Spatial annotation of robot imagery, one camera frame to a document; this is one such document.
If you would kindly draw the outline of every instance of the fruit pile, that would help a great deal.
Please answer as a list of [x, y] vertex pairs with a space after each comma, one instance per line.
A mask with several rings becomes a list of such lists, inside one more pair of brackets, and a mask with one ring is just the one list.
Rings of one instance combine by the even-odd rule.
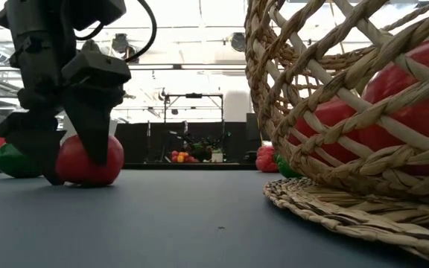
[[173, 151], [171, 152], [171, 162], [172, 163], [198, 163], [198, 159], [194, 158], [193, 156], [190, 156], [187, 152], [178, 152]]
[[262, 146], [258, 149], [258, 158], [256, 159], [256, 168], [264, 173], [279, 172], [284, 178], [300, 178], [301, 174], [290, 168], [289, 163], [276, 153], [272, 146]]
[[[66, 139], [60, 148], [56, 173], [61, 182], [76, 185], [111, 185], [124, 165], [124, 148], [113, 135], [109, 135], [107, 163], [92, 162], [78, 135]], [[0, 171], [13, 178], [34, 178], [42, 174], [33, 159], [19, 152], [12, 144], [0, 146]]]

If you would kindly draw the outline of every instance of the wicker basket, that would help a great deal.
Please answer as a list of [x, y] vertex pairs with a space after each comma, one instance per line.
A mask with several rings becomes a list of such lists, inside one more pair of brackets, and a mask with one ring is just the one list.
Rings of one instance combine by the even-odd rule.
[[[347, 0], [333, 2], [346, 20], [307, 48], [297, 33], [325, 1], [310, 0], [291, 18], [285, 19], [279, 13], [283, 1], [249, 0], [245, 23], [246, 74], [253, 107], [273, 146], [289, 159], [292, 168], [306, 176], [301, 180], [268, 183], [264, 194], [278, 207], [288, 208], [334, 232], [396, 244], [429, 260], [429, 176], [412, 176], [399, 169], [405, 164], [429, 163], [429, 138], [388, 116], [406, 105], [429, 98], [429, 68], [404, 55], [429, 37], [429, 18], [395, 35], [389, 33], [426, 13], [429, 5], [379, 30], [368, 18], [387, 0], [363, 0], [354, 7]], [[282, 29], [279, 36], [271, 22]], [[374, 45], [326, 56], [354, 27]], [[392, 61], [421, 82], [374, 105], [352, 94], [353, 90], [363, 90], [372, 76]], [[284, 67], [283, 71], [279, 71], [279, 65]], [[270, 85], [268, 76], [275, 83]], [[312, 77], [316, 85], [301, 85], [299, 77]], [[301, 89], [316, 90], [303, 99], [299, 96]], [[334, 96], [357, 113], [333, 127], [326, 127], [314, 111]], [[315, 126], [319, 135], [308, 138], [294, 129], [298, 118]], [[374, 152], [345, 136], [353, 129], [373, 124], [395, 133], [405, 145]], [[302, 144], [289, 143], [290, 134]], [[315, 151], [322, 157], [331, 157], [321, 146], [334, 142], [359, 159], [342, 163], [331, 158], [329, 162], [334, 164], [326, 165], [310, 156]]]

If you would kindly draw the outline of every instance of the black cable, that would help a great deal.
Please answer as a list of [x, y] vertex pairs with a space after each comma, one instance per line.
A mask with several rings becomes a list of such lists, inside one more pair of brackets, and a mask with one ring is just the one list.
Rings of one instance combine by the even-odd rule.
[[89, 35], [82, 37], [75, 36], [75, 39], [79, 41], [87, 41], [96, 37], [102, 31], [102, 29], [104, 29], [104, 25], [102, 23], [99, 23], [99, 25], [91, 33], [89, 33]]
[[150, 21], [152, 23], [152, 34], [150, 35], [150, 39], [148, 40], [148, 42], [145, 45], [145, 47], [143, 47], [140, 51], [138, 51], [134, 55], [132, 55], [132, 56], [128, 57], [127, 59], [125, 59], [126, 63], [129, 63], [129, 62], [133, 61], [134, 59], [140, 57], [145, 52], [147, 52], [150, 49], [150, 47], [153, 45], [153, 43], [155, 42], [155, 38], [156, 38], [156, 29], [157, 29], [157, 26], [156, 26], [155, 15], [153, 15], [152, 9], [150, 8], [150, 6], [147, 4], [147, 2], [145, 0], [138, 0], [138, 1], [142, 5], [142, 7], [145, 9], [145, 11], [147, 11], [148, 16], [150, 17]]

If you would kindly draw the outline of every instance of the woven placemat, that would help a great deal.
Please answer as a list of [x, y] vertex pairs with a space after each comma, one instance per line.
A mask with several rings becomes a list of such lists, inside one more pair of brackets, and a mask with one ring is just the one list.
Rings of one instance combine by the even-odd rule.
[[355, 196], [307, 178], [269, 182], [264, 195], [278, 207], [333, 232], [400, 246], [429, 260], [429, 205]]

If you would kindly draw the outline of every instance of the metal frame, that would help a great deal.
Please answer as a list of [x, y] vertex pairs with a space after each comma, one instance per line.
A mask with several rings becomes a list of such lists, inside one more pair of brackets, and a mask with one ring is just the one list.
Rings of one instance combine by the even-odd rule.
[[[168, 63], [168, 64], [135, 64], [129, 65], [131, 71], [244, 71], [246, 64], [194, 64], [194, 63]], [[0, 71], [20, 72], [19, 69], [10, 66], [0, 66]]]
[[[170, 97], [173, 97], [174, 99], [170, 102], [170, 105], [167, 106], [167, 102], [170, 99]], [[204, 93], [189, 93], [189, 94], [166, 94], [165, 100], [163, 101], [163, 128], [166, 130], [166, 124], [167, 124], [167, 110], [170, 109], [170, 107], [177, 102], [179, 98], [189, 98], [189, 99], [195, 99], [195, 98], [209, 98], [216, 107], [221, 110], [221, 145], [224, 145], [224, 133], [225, 133], [225, 126], [224, 126], [224, 99], [223, 94], [221, 93], [211, 93], [211, 94], [204, 94]], [[213, 98], [220, 98], [221, 99], [221, 105], [218, 105]]]

